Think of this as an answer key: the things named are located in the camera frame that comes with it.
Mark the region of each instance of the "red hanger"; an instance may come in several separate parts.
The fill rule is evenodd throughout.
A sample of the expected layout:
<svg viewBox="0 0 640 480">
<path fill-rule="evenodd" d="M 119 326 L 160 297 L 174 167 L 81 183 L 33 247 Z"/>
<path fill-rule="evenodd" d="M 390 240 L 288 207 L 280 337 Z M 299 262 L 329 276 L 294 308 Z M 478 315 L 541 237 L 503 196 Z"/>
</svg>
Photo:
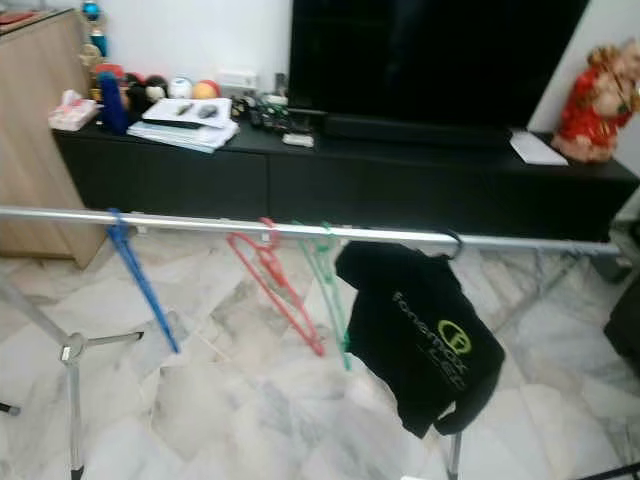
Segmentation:
<svg viewBox="0 0 640 480">
<path fill-rule="evenodd" d="M 289 323 L 293 325 L 293 328 L 297 330 L 300 336 L 304 339 L 305 342 L 307 342 L 307 345 L 309 345 L 313 349 L 316 355 L 322 356 L 324 355 L 324 347 L 320 343 L 318 332 L 313 326 L 313 323 L 311 322 L 311 318 L 309 317 L 307 310 L 304 308 L 302 300 L 300 299 L 296 291 L 293 289 L 293 287 L 287 280 L 287 277 L 284 275 L 284 272 L 282 271 L 282 266 L 278 261 L 278 257 L 274 253 L 274 250 L 278 248 L 278 244 L 280 240 L 278 232 L 274 229 L 275 225 L 270 218 L 261 218 L 260 220 L 264 222 L 269 228 L 272 229 L 270 234 L 270 241 L 267 245 L 259 245 L 244 233 L 237 233 L 237 232 L 233 232 L 227 235 L 227 242 L 229 242 L 229 245 L 231 246 L 235 254 L 240 258 L 242 263 L 244 263 L 244 266 L 247 267 L 247 270 L 249 270 L 253 278 L 255 278 L 256 281 L 260 284 L 262 289 L 266 292 L 266 294 L 269 296 L 271 301 L 278 308 L 280 313 L 282 313 L 282 315 L 284 315 L 287 318 L 287 320 L 289 320 Z M 305 331 L 305 329 L 302 328 L 302 326 L 296 321 L 295 316 L 289 311 L 289 309 L 286 307 L 286 305 L 283 303 L 280 297 L 269 287 L 268 283 L 265 281 L 264 278 L 262 278 L 260 273 L 251 264 L 249 259 L 236 246 L 237 239 L 244 240 L 256 251 L 256 253 L 258 254 L 258 260 L 260 261 L 262 266 L 267 270 L 269 275 L 271 275 L 271 278 L 275 280 L 276 284 L 279 287 L 282 287 L 286 289 L 287 292 L 289 292 L 289 296 L 291 297 L 293 306 L 300 313 L 302 313 L 302 316 L 304 317 L 304 320 L 307 324 L 308 332 Z"/>
</svg>

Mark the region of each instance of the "white wall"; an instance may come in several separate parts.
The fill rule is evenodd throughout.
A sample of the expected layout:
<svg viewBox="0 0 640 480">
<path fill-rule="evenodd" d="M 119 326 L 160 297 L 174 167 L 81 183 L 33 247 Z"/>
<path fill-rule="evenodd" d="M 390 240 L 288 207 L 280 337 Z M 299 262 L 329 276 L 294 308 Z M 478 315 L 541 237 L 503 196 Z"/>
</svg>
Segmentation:
<svg viewBox="0 0 640 480">
<path fill-rule="evenodd" d="M 38 0 L 29 1 L 37 5 Z M 125 70 L 212 78 L 221 68 L 258 72 L 270 89 L 288 70 L 292 0 L 98 0 L 112 61 Z M 78 7 L 81 0 L 47 0 Z M 544 35 L 544 25 L 540 25 Z M 591 48 L 640 38 L 640 0 L 591 0 L 529 128 L 552 130 Z M 617 157 L 640 174 L 640 120 L 622 133 Z"/>
</svg>

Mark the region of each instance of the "black t-shirt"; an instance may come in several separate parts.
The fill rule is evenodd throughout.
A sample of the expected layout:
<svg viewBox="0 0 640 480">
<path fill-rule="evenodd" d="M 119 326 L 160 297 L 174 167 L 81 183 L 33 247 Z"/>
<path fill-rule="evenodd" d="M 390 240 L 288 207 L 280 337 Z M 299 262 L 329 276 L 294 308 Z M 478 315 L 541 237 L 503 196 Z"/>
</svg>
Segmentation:
<svg viewBox="0 0 640 480">
<path fill-rule="evenodd" d="M 447 257 L 402 245 L 351 242 L 338 275 L 359 290 L 349 351 L 396 396 L 405 428 L 422 437 L 464 429 L 495 388 L 504 351 L 462 293 Z M 438 419 L 455 402 L 454 412 Z"/>
</svg>

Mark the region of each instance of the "orange ball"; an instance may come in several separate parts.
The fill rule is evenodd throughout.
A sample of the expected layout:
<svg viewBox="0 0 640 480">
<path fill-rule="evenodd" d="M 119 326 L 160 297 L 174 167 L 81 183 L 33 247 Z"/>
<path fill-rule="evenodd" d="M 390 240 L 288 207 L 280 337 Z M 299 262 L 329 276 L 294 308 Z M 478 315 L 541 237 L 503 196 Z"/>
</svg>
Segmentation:
<svg viewBox="0 0 640 480">
<path fill-rule="evenodd" d="M 220 96 L 220 89 L 215 82 L 211 80 L 202 80 L 193 87 L 193 98 L 206 99 L 206 98 L 218 98 Z"/>
</svg>

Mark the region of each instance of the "green hanger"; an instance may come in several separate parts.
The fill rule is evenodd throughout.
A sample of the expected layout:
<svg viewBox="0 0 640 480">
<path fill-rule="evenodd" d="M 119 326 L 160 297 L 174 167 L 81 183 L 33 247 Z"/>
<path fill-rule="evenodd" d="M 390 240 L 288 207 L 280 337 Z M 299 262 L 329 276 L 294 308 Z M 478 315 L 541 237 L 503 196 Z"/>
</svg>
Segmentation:
<svg viewBox="0 0 640 480">
<path fill-rule="evenodd" d="M 302 225 L 302 223 L 295 220 L 293 223 Z M 346 316 L 344 314 L 344 309 L 342 308 L 333 264 L 329 257 L 329 252 L 331 252 L 335 247 L 336 239 L 331 234 L 331 226 L 327 222 L 323 222 L 322 225 L 327 229 L 329 234 L 329 241 L 327 243 L 322 243 L 319 240 L 312 238 L 310 240 L 298 240 L 298 246 L 302 249 L 304 257 L 306 258 L 307 263 L 311 266 L 313 275 L 316 277 L 318 284 L 320 285 L 322 297 L 327 305 L 327 310 L 329 310 L 329 317 L 331 318 L 336 343 L 338 344 L 340 354 L 342 355 L 344 368 L 346 370 L 351 370 L 351 360 L 346 354 L 346 351 L 349 348 L 349 334 L 346 329 Z"/>
</svg>

